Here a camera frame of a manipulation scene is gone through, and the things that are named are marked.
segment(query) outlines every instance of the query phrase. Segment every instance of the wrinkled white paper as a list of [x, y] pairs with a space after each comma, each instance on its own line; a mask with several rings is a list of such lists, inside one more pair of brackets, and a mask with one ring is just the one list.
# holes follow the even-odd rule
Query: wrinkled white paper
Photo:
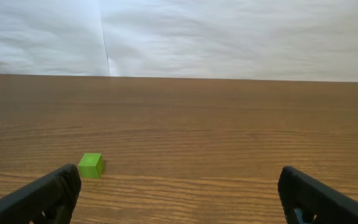
[[0, 73], [109, 75], [99, 2], [0, 0]]
[[358, 81], [358, 0], [101, 0], [114, 76]]

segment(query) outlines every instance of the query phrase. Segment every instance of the green block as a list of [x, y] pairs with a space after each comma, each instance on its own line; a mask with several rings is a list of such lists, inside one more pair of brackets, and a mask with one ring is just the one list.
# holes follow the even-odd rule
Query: green block
[[101, 153], [85, 153], [78, 169], [82, 177], [100, 178], [104, 169]]

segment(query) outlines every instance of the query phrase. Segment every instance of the wooden table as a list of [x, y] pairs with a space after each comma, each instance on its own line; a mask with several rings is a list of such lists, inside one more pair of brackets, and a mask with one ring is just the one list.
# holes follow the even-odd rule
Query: wooden table
[[0, 197], [84, 152], [72, 223], [286, 223], [285, 165], [358, 201], [358, 83], [0, 75]]

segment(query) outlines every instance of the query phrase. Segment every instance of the green cube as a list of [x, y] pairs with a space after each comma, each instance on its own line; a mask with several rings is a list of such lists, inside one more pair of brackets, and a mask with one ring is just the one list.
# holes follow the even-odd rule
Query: green cube
[[78, 169], [82, 177], [100, 178], [104, 169], [101, 153], [85, 153]]

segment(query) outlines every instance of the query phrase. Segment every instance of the cube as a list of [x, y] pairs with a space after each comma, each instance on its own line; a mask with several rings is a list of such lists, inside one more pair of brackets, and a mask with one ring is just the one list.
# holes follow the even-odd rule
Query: cube
[[82, 177], [100, 178], [104, 169], [104, 162], [101, 153], [85, 153], [78, 169]]

